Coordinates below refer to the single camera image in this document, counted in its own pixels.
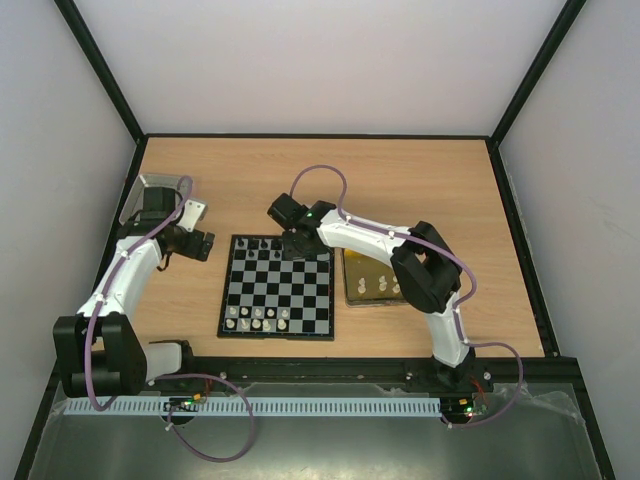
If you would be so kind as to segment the silver metal tin lid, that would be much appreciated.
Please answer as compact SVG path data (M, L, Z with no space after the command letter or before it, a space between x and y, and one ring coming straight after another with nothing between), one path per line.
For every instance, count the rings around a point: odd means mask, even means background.
M119 216L119 223L124 225L132 215L144 205L144 190L151 187L164 187L177 190L179 197L189 196L189 183L179 184L180 175L144 173L139 174L131 187Z

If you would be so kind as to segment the black silver chess board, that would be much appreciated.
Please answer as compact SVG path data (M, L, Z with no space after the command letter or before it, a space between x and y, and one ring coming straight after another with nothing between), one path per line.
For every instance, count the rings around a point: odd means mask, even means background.
M247 241L247 248L236 249L238 239ZM259 241L257 249L248 247L251 239ZM262 250L265 239L269 248ZM217 336L220 338L281 338L303 340L334 339L334 266L332 253L312 259L285 260L283 249L273 250L274 235L239 235L231 237L229 260L223 290ZM255 251L253 259L247 251ZM271 259L272 251L280 251L279 260ZM240 329L239 320L246 318L250 329ZM228 330L227 319L234 319L236 329ZM272 330L251 328L253 319L269 320ZM277 328L277 321L288 323L286 331Z

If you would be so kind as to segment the gold metal tin box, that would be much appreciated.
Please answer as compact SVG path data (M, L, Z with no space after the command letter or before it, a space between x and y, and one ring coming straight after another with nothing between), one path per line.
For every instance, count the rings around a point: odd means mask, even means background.
M364 256L355 251L342 250L342 269L345 291L345 302L349 307L377 307L406 304L401 289L399 293L392 291L396 276L392 268L373 258ZM387 278L387 289L379 290L379 277ZM357 291L358 281L366 280L366 293L360 295Z

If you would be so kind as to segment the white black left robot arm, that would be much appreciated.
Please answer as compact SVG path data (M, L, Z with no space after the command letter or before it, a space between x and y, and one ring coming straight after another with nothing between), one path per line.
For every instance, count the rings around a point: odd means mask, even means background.
M174 255L204 262L214 236L197 229L206 206L192 198L193 180L146 186L120 225L111 262L89 299L61 316L53 339L64 392L86 398L97 411L119 396L139 394L149 382L181 372L191 354L185 340L141 345L132 321L151 275Z

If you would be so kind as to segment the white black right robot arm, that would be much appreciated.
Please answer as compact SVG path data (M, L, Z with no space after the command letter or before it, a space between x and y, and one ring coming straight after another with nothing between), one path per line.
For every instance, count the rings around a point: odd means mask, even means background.
M339 248L390 267L406 302L426 315L438 384L455 392L470 381L475 352L459 313L463 268L431 224L385 225L325 201L307 207L287 193L276 198L267 215L283 229L287 259L311 258Z

